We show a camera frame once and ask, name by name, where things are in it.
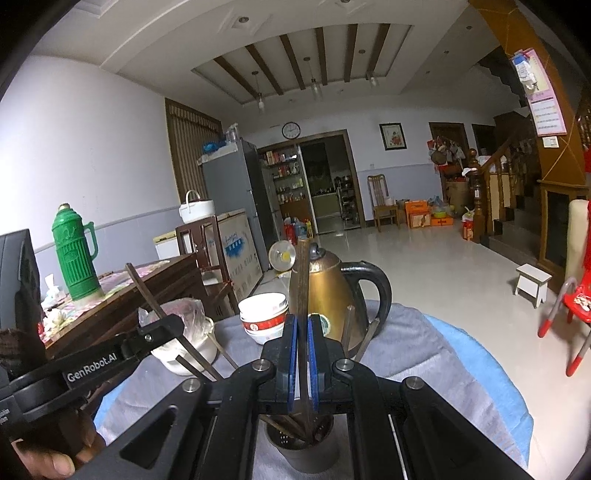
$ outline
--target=wooden ceiling beam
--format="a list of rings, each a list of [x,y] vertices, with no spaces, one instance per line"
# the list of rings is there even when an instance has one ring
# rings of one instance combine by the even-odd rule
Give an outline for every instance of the wooden ceiling beam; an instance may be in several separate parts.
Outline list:
[[[347,25],[347,48],[345,50],[345,83],[351,81],[351,70],[353,69],[353,56],[355,55],[355,41],[357,40],[357,24]]]
[[[224,57],[216,57],[213,59],[221,68],[223,68],[234,80],[236,80],[252,97],[257,100],[258,92],[252,87],[246,79],[232,66]]]
[[[378,33],[375,36],[374,46],[371,51],[371,56],[369,57],[368,69],[366,74],[373,73],[375,71],[376,65],[378,64],[379,55],[382,53],[382,48],[384,47],[384,42],[386,42],[386,36],[388,35],[388,30],[390,30],[389,23],[380,23],[378,27]]]
[[[291,69],[294,71],[295,79],[297,80],[297,84],[300,86],[300,90],[306,89],[306,84],[304,83],[304,79],[301,76],[300,66],[297,64],[296,54],[294,53],[294,49],[291,46],[290,38],[287,34],[280,35],[279,38],[281,39],[281,43],[283,43],[283,48],[285,49],[285,53],[287,53],[287,58],[290,59]]]
[[[259,66],[259,68],[265,74],[265,77],[267,77],[267,80],[269,80],[271,85],[273,85],[273,88],[277,92],[277,95],[283,95],[283,90],[281,90],[281,86],[279,85],[279,82],[276,80],[275,76],[271,72],[271,69],[267,66],[267,63],[262,58],[261,54],[256,49],[256,47],[252,44],[247,45],[246,50],[248,51],[249,54],[251,54],[252,59],[256,62],[256,64]]]
[[[318,46],[318,60],[320,61],[320,78],[322,85],[329,84],[328,74],[326,73],[326,47],[324,45],[324,29],[322,27],[315,28],[316,45]]]

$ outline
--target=tiled floor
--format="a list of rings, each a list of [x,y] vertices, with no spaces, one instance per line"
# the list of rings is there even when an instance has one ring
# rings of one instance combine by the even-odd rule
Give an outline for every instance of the tiled floor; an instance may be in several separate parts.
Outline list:
[[[544,339],[537,336],[555,295],[535,309],[513,296],[516,264],[466,242],[457,227],[409,231],[386,226],[323,235],[322,246],[341,260],[367,260],[382,268],[393,301],[415,307],[470,333],[499,361],[534,418],[530,474],[564,480],[584,452],[590,432],[591,355],[567,378],[567,363],[579,351],[587,327],[560,316]],[[366,298],[376,288],[362,283]],[[258,292],[270,291],[263,284]]]

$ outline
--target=kettle lid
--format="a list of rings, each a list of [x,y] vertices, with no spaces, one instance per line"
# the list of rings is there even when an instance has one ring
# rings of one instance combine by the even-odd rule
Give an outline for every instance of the kettle lid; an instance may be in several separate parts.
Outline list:
[[[317,242],[310,243],[310,273],[328,270],[339,263],[340,258],[334,253],[320,247]]]

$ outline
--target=refrigerator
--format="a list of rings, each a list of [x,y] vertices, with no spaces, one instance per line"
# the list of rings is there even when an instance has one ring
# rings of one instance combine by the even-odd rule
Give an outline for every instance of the refrigerator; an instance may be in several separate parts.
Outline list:
[[[236,151],[213,155],[212,160],[205,161],[203,177],[216,214],[245,209],[261,269],[266,271],[268,251],[279,240],[275,212],[269,202],[268,184],[256,147],[242,139],[236,146]],[[273,207],[279,211],[278,203]]]

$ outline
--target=ceiling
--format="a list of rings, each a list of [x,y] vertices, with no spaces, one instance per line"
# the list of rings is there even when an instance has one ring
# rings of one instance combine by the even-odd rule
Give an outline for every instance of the ceiling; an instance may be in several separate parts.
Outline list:
[[[285,92],[301,89],[297,80],[298,75],[301,76],[302,85],[306,87],[311,85],[312,78],[324,85],[345,82],[346,75],[352,80],[365,79],[378,38],[382,41],[378,41],[375,50],[377,62],[373,62],[375,67],[372,68],[372,73],[378,79],[386,77],[410,28],[410,25],[375,23],[359,24],[353,28],[349,28],[348,25],[309,28],[285,35],[283,41],[280,37],[272,37],[253,44],[264,62],[262,65],[256,62],[256,53],[254,57],[249,52],[252,51],[252,46],[228,52],[223,58],[242,77],[242,82],[247,82],[252,90],[260,92],[265,97],[283,95]],[[355,41],[348,42],[348,38],[354,38]],[[286,39],[294,53],[297,63],[295,67],[290,63],[285,49]],[[324,50],[319,49],[318,42]],[[352,56],[350,63],[346,62],[348,46]],[[195,67],[193,72],[227,92],[240,104],[252,102],[252,93],[220,66],[217,60],[205,62]],[[326,66],[325,81],[321,65]],[[267,66],[266,74],[262,66]]]
[[[248,21],[240,22],[241,17]],[[471,22],[474,28],[467,30]],[[251,72],[259,70],[261,92],[277,96],[246,49],[254,45],[286,94],[280,98],[311,102],[309,89],[300,90],[280,36],[288,35],[309,85],[303,57],[311,57],[312,74],[320,81],[315,29],[323,27],[327,89],[334,87],[342,97],[367,95],[361,84],[368,82],[356,79],[365,77],[380,24],[390,26],[374,70],[379,88],[389,95],[447,82],[497,45],[466,0],[85,0],[43,37],[34,54],[93,63],[225,119],[254,99],[214,59],[223,56],[254,89]],[[348,83],[350,25],[357,25],[357,32]],[[450,50],[445,59],[442,49]],[[426,70],[428,81],[421,77]]]

